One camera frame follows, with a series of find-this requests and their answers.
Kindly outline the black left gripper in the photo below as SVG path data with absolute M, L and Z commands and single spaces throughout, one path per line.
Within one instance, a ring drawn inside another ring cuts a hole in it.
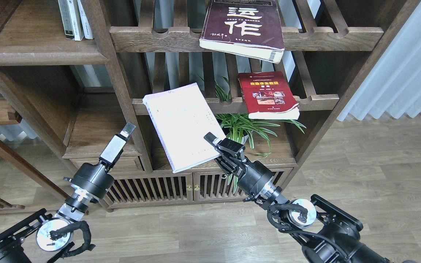
M 96 165 L 84 163 L 73 178 L 64 178 L 72 186 L 86 190 L 97 199 L 103 199 L 114 183 L 112 175 L 108 174 L 123 152 L 126 141 L 129 140 L 136 126 L 127 122 L 119 134 L 115 135 L 107 144 Z

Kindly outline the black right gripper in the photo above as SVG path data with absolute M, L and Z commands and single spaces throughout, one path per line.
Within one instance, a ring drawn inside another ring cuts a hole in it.
M 247 195 L 262 199 L 273 196 L 275 186 L 271 179 L 274 173 L 259 161 L 251 162 L 244 155 L 244 145 L 213 133 L 207 133 L 204 139 L 219 152 L 216 162 L 220 168 L 238 178 L 238 187 Z

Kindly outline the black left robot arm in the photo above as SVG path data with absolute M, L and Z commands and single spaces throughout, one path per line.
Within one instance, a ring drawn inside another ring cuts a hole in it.
M 55 215 L 40 209 L 0 233 L 0 263 L 29 263 L 22 243 L 33 233 L 36 233 L 40 249 L 55 253 L 50 263 L 93 250 L 91 231 L 82 217 L 88 210 L 88 203 L 102 200 L 112 187 L 114 178 L 109 171 L 119 160 L 135 128 L 134 124 L 127 122 L 107 144 L 97 164 L 84 163 L 73 178 L 66 178 L 75 191 Z

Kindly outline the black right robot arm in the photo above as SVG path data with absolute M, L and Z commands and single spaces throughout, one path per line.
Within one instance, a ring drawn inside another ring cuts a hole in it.
M 289 201 L 272 183 L 274 173 L 261 162 L 244 156 L 244 145 L 212 133 L 205 137 L 218 152 L 218 165 L 238 180 L 238 187 L 267 212 L 267 219 L 281 233 L 292 236 L 310 263 L 389 263 L 390 260 L 360 241 L 362 223 L 324 198 Z

